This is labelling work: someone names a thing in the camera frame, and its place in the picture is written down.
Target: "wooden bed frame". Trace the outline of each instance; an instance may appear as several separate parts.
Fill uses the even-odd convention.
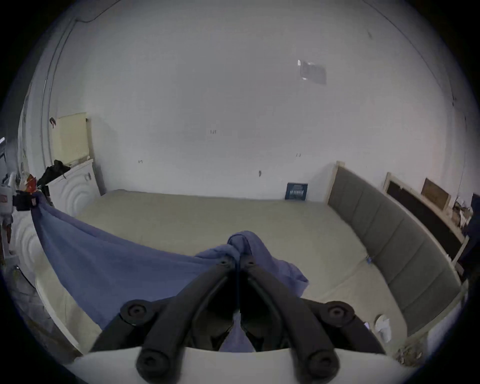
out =
[[[383,186],[383,191],[385,194],[387,193],[388,187],[390,186],[390,183],[393,182],[396,185],[398,185],[401,189],[408,191],[413,197],[415,197],[417,200],[419,200],[422,204],[424,204],[427,208],[429,208],[444,224],[448,229],[455,235],[455,237],[458,239],[458,242],[461,244],[458,252],[455,255],[449,255],[449,257],[452,260],[452,263],[455,265],[456,270],[462,274],[463,270],[460,265],[457,264],[458,259],[460,258],[460,255],[462,254],[463,250],[467,246],[469,237],[464,236],[462,234],[462,231],[459,227],[457,227],[453,221],[446,215],[445,209],[440,209],[437,207],[434,203],[432,203],[430,200],[428,200],[425,196],[423,196],[421,193],[417,192],[407,184],[405,184],[403,181],[392,175],[391,172],[387,173],[387,176],[385,178],[384,186]]]

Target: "black bolt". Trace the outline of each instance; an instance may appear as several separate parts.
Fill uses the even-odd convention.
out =
[[[147,309],[140,304],[134,304],[128,309],[128,315],[135,317],[136,319],[141,319],[147,313]]]
[[[345,315],[345,310],[342,307],[332,307],[328,310],[328,314],[330,317],[338,319]]]
[[[146,349],[138,357],[137,371],[147,381],[164,376],[169,369],[169,359],[161,352]]]
[[[313,378],[333,377],[338,371],[338,359],[333,352],[318,351],[308,359],[307,368]]]

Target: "blue blanket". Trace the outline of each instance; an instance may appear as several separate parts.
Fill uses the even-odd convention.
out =
[[[35,196],[32,219],[48,261],[60,283],[102,329],[125,302],[175,296],[226,255],[238,264],[241,254],[251,254],[298,296],[308,285],[296,266],[272,257],[252,232],[234,234],[227,244],[191,257],[118,238],[51,207],[43,194]]]

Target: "dark blue box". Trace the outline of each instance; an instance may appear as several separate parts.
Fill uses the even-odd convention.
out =
[[[308,184],[288,183],[285,200],[305,200]]]

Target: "upholstered headboard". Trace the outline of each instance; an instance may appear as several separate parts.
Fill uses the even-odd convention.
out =
[[[428,230],[395,200],[342,165],[328,204],[365,245],[402,311],[411,335],[460,293],[460,280]]]

